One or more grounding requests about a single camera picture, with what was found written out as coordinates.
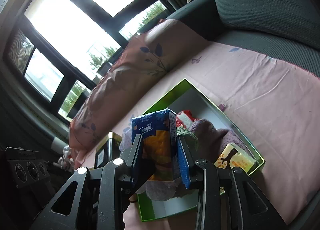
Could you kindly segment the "black framed window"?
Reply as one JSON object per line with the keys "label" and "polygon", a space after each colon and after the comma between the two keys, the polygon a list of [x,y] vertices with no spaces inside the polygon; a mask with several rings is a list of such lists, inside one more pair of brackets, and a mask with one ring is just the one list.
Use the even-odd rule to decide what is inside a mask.
{"label": "black framed window", "polygon": [[168,0],[28,0],[4,61],[42,106],[68,123],[129,39],[173,12]]}

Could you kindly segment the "green knitted cloth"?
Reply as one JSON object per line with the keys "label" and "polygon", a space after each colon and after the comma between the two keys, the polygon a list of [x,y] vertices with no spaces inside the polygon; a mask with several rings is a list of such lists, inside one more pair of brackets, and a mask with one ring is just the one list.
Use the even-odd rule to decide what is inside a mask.
{"label": "green knitted cloth", "polygon": [[193,156],[193,158],[199,157],[199,141],[197,139],[197,136],[182,125],[177,128],[177,136],[182,136],[189,147],[189,150]]}

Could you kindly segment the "purple fleece cloth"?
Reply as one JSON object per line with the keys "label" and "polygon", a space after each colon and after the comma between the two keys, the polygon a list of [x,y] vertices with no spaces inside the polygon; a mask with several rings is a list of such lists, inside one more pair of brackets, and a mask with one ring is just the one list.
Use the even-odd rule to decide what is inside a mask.
{"label": "purple fleece cloth", "polygon": [[215,163],[228,143],[235,143],[251,157],[252,154],[240,138],[228,129],[216,129],[206,119],[196,119],[189,127],[189,131],[195,134],[199,141],[199,158]]}

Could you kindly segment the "pink floral pillow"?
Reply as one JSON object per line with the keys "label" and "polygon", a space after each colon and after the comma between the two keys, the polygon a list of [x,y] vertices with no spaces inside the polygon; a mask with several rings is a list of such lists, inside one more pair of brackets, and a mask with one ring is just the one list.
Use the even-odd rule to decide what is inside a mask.
{"label": "pink floral pillow", "polygon": [[74,167],[112,130],[143,95],[177,65],[209,42],[175,19],[136,35],[121,57],[90,92],[69,127]]}

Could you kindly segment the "dark grey sofa back cushion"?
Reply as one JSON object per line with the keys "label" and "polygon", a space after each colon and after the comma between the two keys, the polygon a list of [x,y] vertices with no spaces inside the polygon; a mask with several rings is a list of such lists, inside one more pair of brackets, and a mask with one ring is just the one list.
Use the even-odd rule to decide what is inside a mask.
{"label": "dark grey sofa back cushion", "polygon": [[312,0],[215,0],[223,24],[319,49],[319,9]]}

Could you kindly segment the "pink bed sheet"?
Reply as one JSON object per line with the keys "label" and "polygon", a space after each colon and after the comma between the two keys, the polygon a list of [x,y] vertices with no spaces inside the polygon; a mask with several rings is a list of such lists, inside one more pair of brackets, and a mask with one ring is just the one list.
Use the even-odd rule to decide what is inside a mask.
{"label": "pink bed sheet", "polygon": [[[319,229],[319,78],[255,51],[209,43],[161,78],[123,117],[182,79],[223,104],[266,159],[261,186],[291,229]],[[121,129],[121,120],[112,130]]]}

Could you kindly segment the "black gold tin box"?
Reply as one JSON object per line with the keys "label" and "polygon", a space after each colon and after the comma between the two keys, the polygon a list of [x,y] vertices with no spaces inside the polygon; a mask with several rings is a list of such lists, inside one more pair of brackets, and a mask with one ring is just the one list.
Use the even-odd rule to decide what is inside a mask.
{"label": "black gold tin box", "polygon": [[109,132],[106,135],[95,149],[95,169],[102,168],[108,162],[120,157],[121,140],[121,136],[114,132]]}

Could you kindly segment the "dark grey sofa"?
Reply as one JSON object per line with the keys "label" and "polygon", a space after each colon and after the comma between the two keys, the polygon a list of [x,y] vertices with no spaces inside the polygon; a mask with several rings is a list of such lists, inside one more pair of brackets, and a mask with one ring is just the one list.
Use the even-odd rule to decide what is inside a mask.
{"label": "dark grey sofa", "polygon": [[319,0],[194,0],[171,15],[208,41],[319,75]]}

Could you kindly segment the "cream tissue pack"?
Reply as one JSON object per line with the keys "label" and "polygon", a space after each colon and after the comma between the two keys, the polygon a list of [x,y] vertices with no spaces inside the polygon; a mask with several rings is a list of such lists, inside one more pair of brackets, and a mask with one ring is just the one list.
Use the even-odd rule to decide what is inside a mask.
{"label": "cream tissue pack", "polygon": [[255,166],[255,159],[235,143],[228,143],[214,165],[220,169],[242,168],[246,173]]}

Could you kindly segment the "green cardboard box white inside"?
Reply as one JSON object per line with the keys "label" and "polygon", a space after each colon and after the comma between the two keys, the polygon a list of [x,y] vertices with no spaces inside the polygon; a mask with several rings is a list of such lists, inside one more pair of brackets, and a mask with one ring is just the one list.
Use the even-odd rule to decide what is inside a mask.
{"label": "green cardboard box white inside", "polygon": [[[248,172],[250,177],[261,171],[265,159],[257,151],[252,142],[243,134],[236,124],[229,119],[206,95],[196,88],[187,79],[180,81],[173,89],[168,91],[155,104],[143,114],[169,108],[175,113],[190,110],[196,118],[204,118],[212,122],[217,129],[233,131],[245,144],[253,158],[255,165]],[[137,195],[139,213],[142,222],[154,221],[197,208],[198,192],[195,191],[184,197],[175,197],[168,201],[152,201],[145,193]]]}

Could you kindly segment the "white red small plush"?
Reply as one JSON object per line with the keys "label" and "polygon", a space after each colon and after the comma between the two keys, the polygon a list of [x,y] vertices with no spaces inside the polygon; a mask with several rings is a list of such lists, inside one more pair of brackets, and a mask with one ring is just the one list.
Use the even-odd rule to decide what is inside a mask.
{"label": "white red small plush", "polygon": [[62,170],[74,173],[74,160],[69,145],[63,148],[62,157],[59,158],[58,164]]}

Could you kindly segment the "blue Tempo tissue pack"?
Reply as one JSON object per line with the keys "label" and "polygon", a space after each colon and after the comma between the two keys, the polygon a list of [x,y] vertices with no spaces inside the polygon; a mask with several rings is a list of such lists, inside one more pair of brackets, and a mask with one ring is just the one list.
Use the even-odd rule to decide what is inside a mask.
{"label": "blue Tempo tissue pack", "polygon": [[131,120],[132,138],[143,138],[143,157],[155,162],[156,171],[150,181],[173,181],[178,178],[175,161],[176,113],[166,108],[134,117]]}

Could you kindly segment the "black device with round knobs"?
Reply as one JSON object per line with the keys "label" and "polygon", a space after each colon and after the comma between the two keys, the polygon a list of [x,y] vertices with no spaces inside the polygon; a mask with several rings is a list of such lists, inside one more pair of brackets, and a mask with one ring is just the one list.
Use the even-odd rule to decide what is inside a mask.
{"label": "black device with round knobs", "polygon": [[5,155],[17,188],[50,180],[46,163],[38,151],[7,147]]}

